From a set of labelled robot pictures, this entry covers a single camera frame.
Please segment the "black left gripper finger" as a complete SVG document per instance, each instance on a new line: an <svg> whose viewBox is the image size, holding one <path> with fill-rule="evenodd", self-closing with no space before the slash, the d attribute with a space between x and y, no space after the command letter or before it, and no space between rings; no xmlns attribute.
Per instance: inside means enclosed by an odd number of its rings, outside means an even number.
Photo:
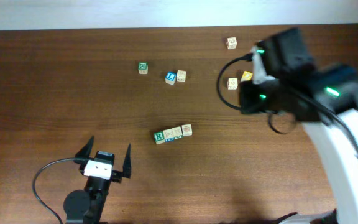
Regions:
<svg viewBox="0 0 358 224"><path fill-rule="evenodd" d="M132 166L131 166L131 145L128 145L126 156L124 158L124 163L122 165L122 176L124 178L130 179L132 174Z"/></svg>
<svg viewBox="0 0 358 224"><path fill-rule="evenodd" d="M74 156L74 158L76 159L75 163L82 164L83 161L81 161L80 159L89 159L90 158L93 144L94 144L94 136L91 136L89 141L75 154L75 156Z"/></svg>

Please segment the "green R wooden block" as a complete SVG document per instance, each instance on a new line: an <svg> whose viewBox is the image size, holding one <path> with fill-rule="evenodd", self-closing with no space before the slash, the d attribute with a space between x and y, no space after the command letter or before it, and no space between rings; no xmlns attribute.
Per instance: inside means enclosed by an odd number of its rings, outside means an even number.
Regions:
<svg viewBox="0 0 358 224"><path fill-rule="evenodd" d="M154 133L154 140L156 144L165 143L165 137L162 131Z"/></svg>

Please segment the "wooden block blue side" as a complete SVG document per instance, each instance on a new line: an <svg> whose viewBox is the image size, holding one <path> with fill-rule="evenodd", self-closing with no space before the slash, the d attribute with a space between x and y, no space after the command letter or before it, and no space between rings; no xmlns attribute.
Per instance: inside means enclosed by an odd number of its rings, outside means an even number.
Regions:
<svg viewBox="0 0 358 224"><path fill-rule="evenodd" d="M173 134L173 129L163 130L163 136L164 136L165 142L170 142L175 139L174 134Z"/></svg>

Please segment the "plain wooden block front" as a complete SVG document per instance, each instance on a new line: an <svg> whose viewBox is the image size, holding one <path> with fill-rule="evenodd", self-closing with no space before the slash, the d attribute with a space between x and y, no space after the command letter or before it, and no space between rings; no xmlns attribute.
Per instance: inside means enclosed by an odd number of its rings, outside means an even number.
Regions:
<svg viewBox="0 0 358 224"><path fill-rule="evenodd" d="M183 137L183 132L181 126L172 128L174 139L181 139Z"/></svg>

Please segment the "wooden block red drawing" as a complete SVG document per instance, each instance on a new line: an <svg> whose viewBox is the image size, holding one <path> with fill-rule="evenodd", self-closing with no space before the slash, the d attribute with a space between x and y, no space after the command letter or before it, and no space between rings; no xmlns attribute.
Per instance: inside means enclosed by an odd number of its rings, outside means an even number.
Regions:
<svg viewBox="0 0 358 224"><path fill-rule="evenodd" d="M191 124L184 124L181 126L183 136L191 136L193 134L193 130Z"/></svg>

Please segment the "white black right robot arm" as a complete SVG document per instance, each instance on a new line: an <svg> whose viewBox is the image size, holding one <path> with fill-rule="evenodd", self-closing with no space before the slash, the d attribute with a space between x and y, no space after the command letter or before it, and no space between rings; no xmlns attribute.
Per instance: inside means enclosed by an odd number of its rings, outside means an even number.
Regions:
<svg viewBox="0 0 358 224"><path fill-rule="evenodd" d="M314 144L333 191L336 208L291 213L279 223L358 223L358 74L347 65L269 71L254 63L241 83L244 114L290 113Z"/></svg>

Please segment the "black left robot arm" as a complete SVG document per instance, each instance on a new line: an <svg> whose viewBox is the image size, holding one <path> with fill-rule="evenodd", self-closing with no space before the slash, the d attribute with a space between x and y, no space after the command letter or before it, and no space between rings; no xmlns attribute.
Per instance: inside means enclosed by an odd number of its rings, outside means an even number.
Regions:
<svg viewBox="0 0 358 224"><path fill-rule="evenodd" d="M114 154L97 151L94 157L90 156L93 144L94 137L91 137L74 156L75 163L80 165L80 174L88 179L82 190L74 190L65 198L63 209L67 223L99 223L110 185L131 177L130 146L126 151L122 171L119 171L114 170Z"/></svg>

